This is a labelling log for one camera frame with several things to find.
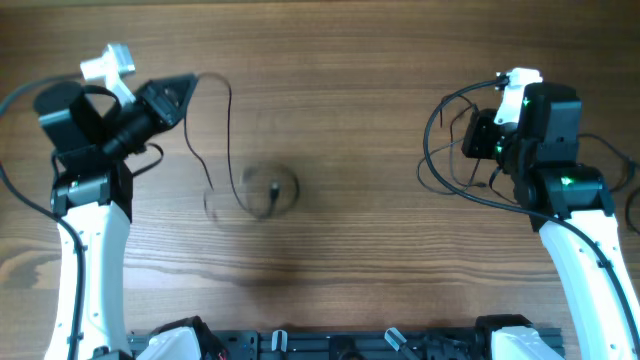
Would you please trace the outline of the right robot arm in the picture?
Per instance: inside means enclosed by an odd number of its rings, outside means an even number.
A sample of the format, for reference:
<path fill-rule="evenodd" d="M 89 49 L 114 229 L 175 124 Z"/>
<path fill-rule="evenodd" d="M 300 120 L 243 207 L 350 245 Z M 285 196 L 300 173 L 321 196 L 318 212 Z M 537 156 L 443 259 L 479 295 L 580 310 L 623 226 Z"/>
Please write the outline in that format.
<path fill-rule="evenodd" d="M 615 204 L 604 176 L 578 160 L 582 102 L 549 82 L 499 85 L 497 109 L 473 116 L 468 158 L 493 159 L 514 183 L 556 267 L 583 357 L 636 359 L 639 302 L 619 248 Z"/>

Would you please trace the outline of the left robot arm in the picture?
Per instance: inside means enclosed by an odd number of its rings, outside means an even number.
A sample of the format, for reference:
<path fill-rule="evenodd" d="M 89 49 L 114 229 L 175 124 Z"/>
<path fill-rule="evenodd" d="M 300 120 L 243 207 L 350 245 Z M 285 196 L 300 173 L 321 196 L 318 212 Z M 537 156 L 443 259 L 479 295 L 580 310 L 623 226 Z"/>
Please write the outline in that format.
<path fill-rule="evenodd" d="M 40 125 L 64 168 L 51 190 L 62 256 L 46 358 L 129 354 L 123 264 L 136 174 L 125 160 L 185 118 L 197 83 L 194 74 L 150 80 L 130 96 L 116 97 L 101 86 L 63 81 L 36 97 Z M 92 95 L 115 102 L 100 114 Z"/>

